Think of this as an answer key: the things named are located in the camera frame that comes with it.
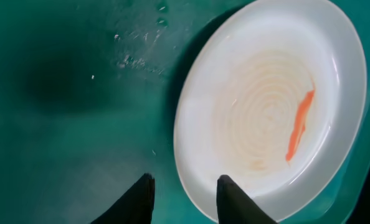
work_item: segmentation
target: teal table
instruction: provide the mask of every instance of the teal table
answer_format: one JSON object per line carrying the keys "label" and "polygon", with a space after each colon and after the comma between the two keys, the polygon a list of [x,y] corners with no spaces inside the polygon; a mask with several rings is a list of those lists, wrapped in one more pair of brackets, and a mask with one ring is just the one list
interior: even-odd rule
{"label": "teal table", "polygon": [[[183,81],[211,34],[248,1],[0,1],[0,223],[89,223],[144,172],[153,223],[211,223],[173,156]],[[370,165],[370,0],[335,1],[359,32],[368,96],[341,170],[283,223],[340,223]]]}

